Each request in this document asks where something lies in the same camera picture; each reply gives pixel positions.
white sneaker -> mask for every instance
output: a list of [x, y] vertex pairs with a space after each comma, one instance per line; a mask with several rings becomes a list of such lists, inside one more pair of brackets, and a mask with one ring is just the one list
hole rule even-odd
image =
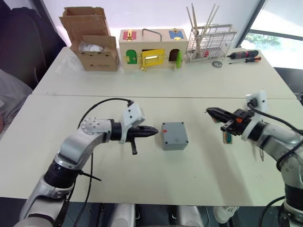
[[217, 220], [217, 222], [224, 224], [235, 214], [238, 208], [239, 207], [233, 206], [214, 207], [214, 218]]

screwdriver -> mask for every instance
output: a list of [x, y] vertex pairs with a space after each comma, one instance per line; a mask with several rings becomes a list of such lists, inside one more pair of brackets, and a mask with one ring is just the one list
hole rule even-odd
[[234, 64], [234, 63], [239, 63], [239, 62], [245, 62], [245, 63], [247, 63], [247, 62], [258, 62], [260, 60], [261, 60], [261, 57], [252, 57], [252, 58], [247, 58], [244, 61], [230, 62], [228, 64]]
[[238, 58], [250, 58], [250, 57], [256, 57], [259, 54], [259, 51], [253, 50], [253, 51], [240, 51], [240, 52], [234, 52], [228, 55], [227, 57], [231, 59], [238, 59]]

white bracket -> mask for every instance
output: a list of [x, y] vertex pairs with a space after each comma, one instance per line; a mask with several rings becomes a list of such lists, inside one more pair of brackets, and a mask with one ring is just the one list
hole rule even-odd
[[125, 143], [127, 131], [132, 127], [137, 127], [139, 124], [145, 121], [143, 110], [139, 107], [137, 103], [131, 104], [122, 115], [121, 121], [121, 139], [119, 143]]
[[[257, 99], [257, 103], [258, 103], [258, 106], [256, 106], [255, 108], [262, 112], [267, 113], [268, 103], [267, 103], [266, 91], [261, 90], [252, 95], [251, 94], [246, 95], [246, 104], [253, 98]], [[245, 128], [245, 130], [241, 136], [241, 139], [246, 141], [248, 139], [249, 134], [253, 130], [253, 128], [257, 125], [258, 122], [261, 122], [262, 120], [263, 120], [263, 116], [258, 113], [255, 113], [255, 115], [251, 118], [250, 123]]]

gray cloth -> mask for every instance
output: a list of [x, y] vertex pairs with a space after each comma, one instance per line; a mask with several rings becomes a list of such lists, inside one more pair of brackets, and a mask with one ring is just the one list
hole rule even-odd
[[19, 79], [0, 70], [0, 114], [4, 129], [10, 124], [33, 90]]

blue panel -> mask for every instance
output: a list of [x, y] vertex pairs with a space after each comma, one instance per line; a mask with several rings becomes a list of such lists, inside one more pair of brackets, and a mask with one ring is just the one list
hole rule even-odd
[[182, 31], [177, 31], [174, 33], [173, 31], [169, 31], [169, 35], [171, 39], [174, 39], [175, 37], [180, 37], [181, 39], [184, 39]]

